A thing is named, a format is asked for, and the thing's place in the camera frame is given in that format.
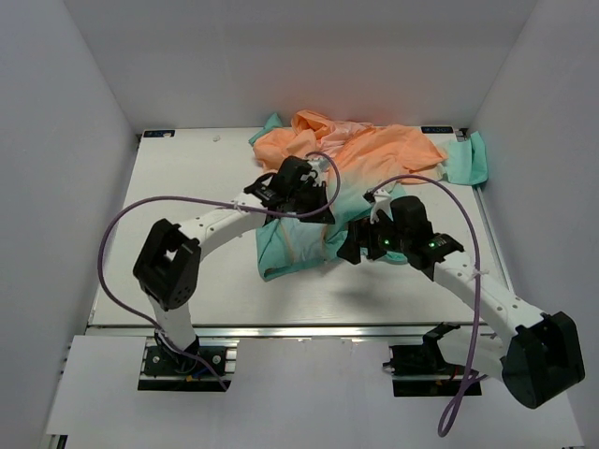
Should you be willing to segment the orange and teal jacket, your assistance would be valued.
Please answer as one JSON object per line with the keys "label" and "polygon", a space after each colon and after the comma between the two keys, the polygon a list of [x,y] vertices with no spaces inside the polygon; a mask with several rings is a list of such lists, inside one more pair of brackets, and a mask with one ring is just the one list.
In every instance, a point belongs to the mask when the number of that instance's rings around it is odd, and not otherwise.
{"label": "orange and teal jacket", "polygon": [[278,170],[288,156],[313,151],[327,154],[336,165],[328,173],[328,194],[336,198],[331,206],[334,224],[282,218],[256,231],[257,267],[264,281],[335,260],[348,223],[370,214],[364,194],[380,182],[400,197],[404,185],[425,178],[473,186],[489,176],[486,144],[479,133],[435,144],[416,127],[333,121],[307,109],[298,111],[289,126],[272,114],[249,143],[266,172]]}

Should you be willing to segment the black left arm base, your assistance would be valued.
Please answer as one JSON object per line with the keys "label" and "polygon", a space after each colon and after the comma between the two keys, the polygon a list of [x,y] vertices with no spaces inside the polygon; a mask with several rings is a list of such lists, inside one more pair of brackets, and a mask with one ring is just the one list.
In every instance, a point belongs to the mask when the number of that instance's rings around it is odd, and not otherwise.
{"label": "black left arm base", "polygon": [[226,387],[203,363],[172,353],[163,344],[147,339],[139,370],[138,391],[224,393],[235,372],[237,347],[223,340],[200,344],[197,355],[203,358]]}

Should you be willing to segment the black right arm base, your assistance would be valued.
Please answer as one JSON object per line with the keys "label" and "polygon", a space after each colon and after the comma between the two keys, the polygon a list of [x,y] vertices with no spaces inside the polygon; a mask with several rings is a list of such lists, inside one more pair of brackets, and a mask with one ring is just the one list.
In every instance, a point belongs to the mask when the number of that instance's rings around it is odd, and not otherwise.
{"label": "black right arm base", "polygon": [[392,377],[395,398],[449,398],[459,392],[465,356],[458,365],[451,364],[443,358],[439,347],[446,334],[455,337],[458,330],[459,325],[441,323],[418,343],[389,346],[389,360],[382,368]]}

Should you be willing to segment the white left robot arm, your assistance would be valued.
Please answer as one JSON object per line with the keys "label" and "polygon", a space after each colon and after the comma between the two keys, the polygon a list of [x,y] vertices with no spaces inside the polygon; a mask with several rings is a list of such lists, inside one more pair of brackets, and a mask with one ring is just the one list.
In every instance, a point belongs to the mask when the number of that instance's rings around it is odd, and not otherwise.
{"label": "white left robot arm", "polygon": [[133,274],[152,304],[169,366],[186,373],[197,364],[197,334],[187,302],[197,289],[200,263],[275,219],[334,224],[330,206],[340,187],[339,170],[325,154],[288,156],[278,171],[258,177],[232,200],[206,201],[214,206],[208,213],[176,224],[161,219],[152,226]]}

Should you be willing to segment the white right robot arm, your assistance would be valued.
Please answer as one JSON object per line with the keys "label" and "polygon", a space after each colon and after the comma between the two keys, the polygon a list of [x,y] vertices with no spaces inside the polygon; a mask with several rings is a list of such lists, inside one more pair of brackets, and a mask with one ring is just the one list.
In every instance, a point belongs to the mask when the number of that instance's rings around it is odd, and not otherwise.
{"label": "white right robot arm", "polygon": [[412,268],[478,310],[495,336],[479,343],[473,368],[502,381],[523,406],[536,409],[584,380],[572,318],[538,309],[476,269],[458,241],[433,231],[417,197],[393,199],[381,190],[364,197],[371,214],[349,224],[340,258],[356,265],[361,257],[402,253]]}

